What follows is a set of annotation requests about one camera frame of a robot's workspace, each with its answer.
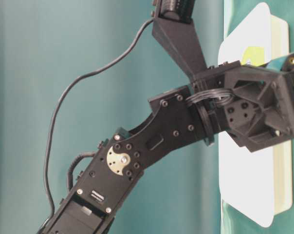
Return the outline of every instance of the white card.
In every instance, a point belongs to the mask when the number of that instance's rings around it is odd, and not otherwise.
[[[258,66],[288,53],[287,23],[260,3],[221,44],[219,64],[240,60]],[[291,142],[250,153],[224,132],[219,134],[219,160],[221,198],[257,224],[269,227],[275,214],[291,207]],[[275,184],[277,178],[285,182]]]

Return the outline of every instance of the black cable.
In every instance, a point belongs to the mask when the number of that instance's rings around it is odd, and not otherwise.
[[[88,157],[94,157],[96,154],[96,152],[86,152],[86,153],[81,153],[79,154],[71,163],[68,172],[67,172],[67,180],[66,180],[66,184],[67,184],[67,191],[70,192],[70,190],[73,188],[74,186],[74,169],[75,167],[79,164],[79,162],[85,158]]]
[[[192,104],[206,99],[213,99],[217,107],[222,107],[233,101],[234,93],[231,89],[225,88],[209,89],[195,93],[194,95],[188,97],[186,102],[188,106],[191,106]]]
[[[48,197],[50,206],[51,206],[51,212],[50,215],[48,216],[48,218],[45,220],[45,222],[41,225],[41,227],[39,228],[39,231],[37,232],[37,234],[40,234],[41,231],[45,228],[46,224],[51,220],[51,218],[54,215],[55,212],[55,206],[54,206],[54,201],[52,198],[52,194],[51,194],[51,190],[50,190],[50,186],[49,186],[49,181],[48,181],[48,166],[49,166],[49,159],[50,159],[50,152],[51,152],[51,145],[52,145],[52,138],[53,138],[53,131],[54,131],[54,126],[55,126],[55,121],[56,121],[56,116],[57,113],[59,111],[59,108],[63,102],[63,100],[65,99],[66,95],[69,93],[69,91],[81,80],[88,78],[88,77],[92,77],[95,76],[105,70],[107,70],[108,68],[111,68],[113,65],[115,65],[116,63],[118,63],[119,61],[121,61],[125,56],[127,56],[132,49],[135,47],[138,39],[140,38],[141,34],[143,33],[143,31],[145,30],[145,28],[150,25],[153,22],[153,18],[146,21],[145,23],[143,23],[143,25],[141,26],[141,28],[139,29],[139,31],[137,32],[132,44],[129,46],[129,48],[119,57],[117,57],[115,60],[113,60],[112,62],[108,63],[106,66],[84,74],[82,76],[79,76],[78,78],[76,78],[66,89],[65,91],[62,93],[62,95],[60,96],[58,103],[54,109],[53,115],[52,115],[52,119],[51,119],[51,123],[50,123],[50,129],[49,129],[49,133],[48,133],[48,140],[47,140],[47,146],[46,146],[46,152],[45,152],[45,160],[44,160],[44,173],[43,173],[43,179],[44,179],[44,188],[45,188],[45,193]]]

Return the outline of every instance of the teal background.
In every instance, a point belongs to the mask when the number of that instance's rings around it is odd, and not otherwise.
[[[35,233],[45,220],[43,157],[56,101],[78,75],[121,54],[151,10],[150,0],[0,0],[0,234]],[[208,65],[216,64],[222,0],[197,1],[194,22]],[[78,153],[119,126],[138,125],[150,113],[148,98],[187,82],[149,27],[121,63],[78,84],[56,121],[49,170],[56,207]],[[217,152],[217,144],[196,143],[146,170],[110,233],[219,234]]]
[[[247,14],[262,0],[224,1],[224,32],[232,32]],[[294,52],[294,0],[265,0],[271,13],[289,24],[290,50]],[[293,140],[293,187],[294,187],[294,140]],[[230,205],[223,203],[223,234],[294,234],[294,202],[291,209],[275,216],[269,228],[263,228],[235,210]]]

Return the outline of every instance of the green fabric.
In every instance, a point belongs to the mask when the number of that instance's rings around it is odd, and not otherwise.
[[[209,65],[222,41],[222,6],[197,1],[194,10]],[[150,0],[0,0],[0,234],[34,234],[45,220],[43,157],[56,101],[78,75],[120,55],[151,10]],[[96,150],[119,126],[137,126],[150,114],[148,98],[187,83],[149,27],[127,58],[78,84],[55,126],[49,178],[56,207],[78,153]],[[219,197],[217,146],[196,143],[146,170],[110,233],[219,234]]]
[[[272,69],[272,70],[275,70],[275,71],[281,71],[282,69],[282,66],[285,62],[285,60],[287,59],[288,56],[283,56],[283,57],[280,57],[280,58],[276,58],[272,61],[270,61],[266,68],[268,69]]]
[[[247,14],[262,0],[224,1],[225,32],[232,32]],[[290,49],[294,52],[294,0],[266,0],[271,13],[289,24]],[[293,187],[294,187],[294,140],[293,140]],[[251,221],[249,218],[235,210],[230,205],[223,204],[223,234],[294,234],[294,203],[286,212],[275,216],[273,224],[269,228],[263,228]]]

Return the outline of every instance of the screw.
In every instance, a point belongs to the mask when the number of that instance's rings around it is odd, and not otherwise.
[[[106,208],[106,213],[108,213],[108,214],[111,213],[111,208],[110,208],[110,207],[107,207],[107,208]]]
[[[276,87],[277,87],[276,83],[273,82],[273,83],[272,83],[272,88],[275,89]]]
[[[289,59],[289,61],[290,61],[290,64],[294,65],[294,57],[291,57],[291,58]]]
[[[227,111],[228,111],[228,113],[231,114],[231,113],[233,113],[235,111],[235,109],[233,107],[230,107],[230,108],[227,109]]]
[[[132,172],[130,170],[127,170],[126,174],[127,174],[127,176],[131,176]]]
[[[279,136],[280,136],[280,131],[279,131],[279,130],[275,130],[275,135],[276,135],[277,137],[279,137]]]
[[[83,190],[82,189],[78,189],[77,190],[77,194],[79,194],[79,195],[83,194]]]
[[[114,137],[113,137],[115,140],[120,140],[120,135],[119,134],[116,134],[116,135],[114,135]]]
[[[114,148],[115,148],[116,150],[120,150],[120,149],[121,149],[121,145],[120,145],[120,144],[115,144],[115,145],[114,145]]]
[[[162,100],[162,101],[161,101],[161,105],[162,105],[163,107],[167,107],[167,106],[168,106],[168,102],[165,101],[165,100]]]
[[[127,158],[126,158],[126,157],[122,157],[122,158],[121,158],[121,162],[122,162],[122,163],[124,163],[124,164],[125,164],[127,161],[128,161],[128,160],[127,160]]]
[[[100,142],[98,143],[98,145],[97,145],[97,148],[98,148],[98,149],[102,148],[102,147],[103,147],[103,144],[104,144],[104,142],[103,142],[103,141],[100,141]]]
[[[138,169],[139,167],[140,167],[139,163],[138,163],[138,162],[135,162],[135,163],[134,163],[134,168],[135,168],[135,169]]]
[[[89,173],[89,175],[90,175],[90,177],[95,177],[95,171],[90,171],[90,173]]]
[[[127,149],[127,150],[131,150],[131,149],[132,149],[132,145],[131,145],[131,144],[127,144],[127,145],[126,145],[126,149]]]
[[[243,104],[241,104],[241,108],[242,109],[246,109],[248,108],[249,104],[247,102],[244,102]]]
[[[194,131],[195,130],[194,125],[192,125],[192,124],[188,125],[188,130],[191,132]]]
[[[177,137],[177,136],[179,136],[179,135],[180,135],[179,131],[175,130],[175,131],[173,132],[173,136]]]
[[[140,154],[139,152],[135,152],[135,153],[134,153],[134,156],[135,156],[135,157],[139,157],[140,155],[141,155],[141,154]]]
[[[182,101],[184,98],[183,98],[182,95],[179,94],[179,95],[177,95],[177,98],[176,99],[177,99],[177,101]]]

